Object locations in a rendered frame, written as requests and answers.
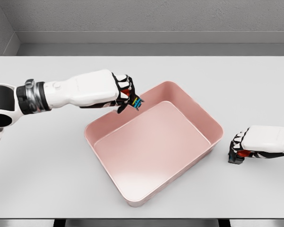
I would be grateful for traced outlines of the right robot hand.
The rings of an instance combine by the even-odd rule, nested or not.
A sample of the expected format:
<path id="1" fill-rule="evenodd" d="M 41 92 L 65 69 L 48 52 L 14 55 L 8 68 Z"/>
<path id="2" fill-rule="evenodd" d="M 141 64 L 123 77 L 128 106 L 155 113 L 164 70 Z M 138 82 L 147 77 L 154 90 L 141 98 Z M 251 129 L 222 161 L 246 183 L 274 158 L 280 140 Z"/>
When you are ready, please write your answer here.
<path id="1" fill-rule="evenodd" d="M 234 136 L 230 150 L 250 151 L 249 158 L 283 157 L 284 127 L 252 125 Z"/>

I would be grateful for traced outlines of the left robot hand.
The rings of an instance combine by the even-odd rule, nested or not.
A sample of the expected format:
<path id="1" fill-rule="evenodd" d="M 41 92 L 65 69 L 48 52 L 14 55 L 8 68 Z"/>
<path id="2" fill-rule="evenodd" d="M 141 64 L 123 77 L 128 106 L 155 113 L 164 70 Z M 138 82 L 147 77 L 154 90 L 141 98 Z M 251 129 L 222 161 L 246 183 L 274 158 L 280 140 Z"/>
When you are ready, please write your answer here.
<path id="1" fill-rule="evenodd" d="M 80 108 L 117 107 L 121 113 L 129 105 L 124 103 L 129 97 L 121 91 L 135 90 L 133 79 L 126 75 L 115 75 L 109 70 L 99 70 L 72 78 L 74 87 L 70 92 L 70 104 Z"/>

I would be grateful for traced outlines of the pink rectangular plastic basket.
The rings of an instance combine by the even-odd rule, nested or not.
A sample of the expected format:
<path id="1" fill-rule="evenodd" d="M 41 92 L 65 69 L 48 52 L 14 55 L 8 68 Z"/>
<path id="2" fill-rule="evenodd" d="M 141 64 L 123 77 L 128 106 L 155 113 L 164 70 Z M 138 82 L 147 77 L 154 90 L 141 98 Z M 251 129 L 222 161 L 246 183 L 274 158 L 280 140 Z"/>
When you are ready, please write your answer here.
<path id="1" fill-rule="evenodd" d="M 85 138 L 132 207 L 139 207 L 209 154 L 222 126 L 179 85 L 165 81 L 141 95 L 139 110 L 111 111 Z"/>

